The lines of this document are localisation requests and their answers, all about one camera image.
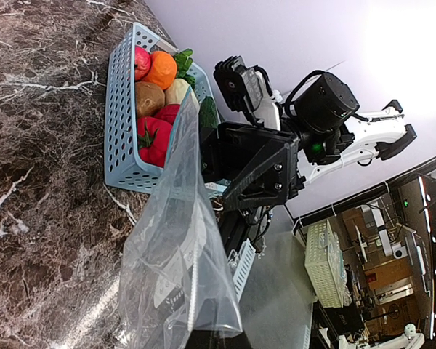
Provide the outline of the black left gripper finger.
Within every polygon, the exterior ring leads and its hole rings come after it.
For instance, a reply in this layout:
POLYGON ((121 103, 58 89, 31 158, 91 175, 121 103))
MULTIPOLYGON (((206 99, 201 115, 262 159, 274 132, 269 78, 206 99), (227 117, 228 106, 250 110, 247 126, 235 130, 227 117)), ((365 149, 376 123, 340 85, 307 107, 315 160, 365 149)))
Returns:
POLYGON ((252 345, 242 332, 234 337, 222 337, 217 332, 193 330, 187 341, 187 349, 252 349, 252 345))

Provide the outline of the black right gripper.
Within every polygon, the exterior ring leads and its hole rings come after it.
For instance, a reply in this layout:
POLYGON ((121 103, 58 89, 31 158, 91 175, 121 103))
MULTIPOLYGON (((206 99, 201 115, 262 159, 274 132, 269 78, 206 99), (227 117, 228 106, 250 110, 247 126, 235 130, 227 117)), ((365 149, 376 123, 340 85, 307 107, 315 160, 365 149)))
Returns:
POLYGON ((294 197, 299 138, 290 132, 225 122, 199 132, 204 182, 229 180, 226 211, 277 206, 294 197))

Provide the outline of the clear zip top bag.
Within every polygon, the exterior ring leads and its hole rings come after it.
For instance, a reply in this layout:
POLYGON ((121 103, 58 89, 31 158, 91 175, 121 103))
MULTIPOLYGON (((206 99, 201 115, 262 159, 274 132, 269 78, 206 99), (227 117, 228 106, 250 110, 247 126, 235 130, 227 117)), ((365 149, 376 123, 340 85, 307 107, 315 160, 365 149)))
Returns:
POLYGON ((118 309, 128 348, 184 348, 195 331, 243 331, 201 174, 198 112, 186 94, 163 172, 124 244, 118 309))

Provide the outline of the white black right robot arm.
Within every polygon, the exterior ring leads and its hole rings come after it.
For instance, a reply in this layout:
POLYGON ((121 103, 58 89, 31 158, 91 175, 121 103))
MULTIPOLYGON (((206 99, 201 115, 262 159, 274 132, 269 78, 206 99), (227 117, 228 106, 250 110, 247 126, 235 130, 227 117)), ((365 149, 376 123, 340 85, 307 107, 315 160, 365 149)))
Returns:
POLYGON ((311 72, 284 103, 258 67, 218 69, 214 78, 228 108, 246 117, 200 132, 203 178, 225 183, 227 211, 284 204, 324 175, 386 161, 416 139, 397 100, 359 113, 350 88, 329 72, 311 72))

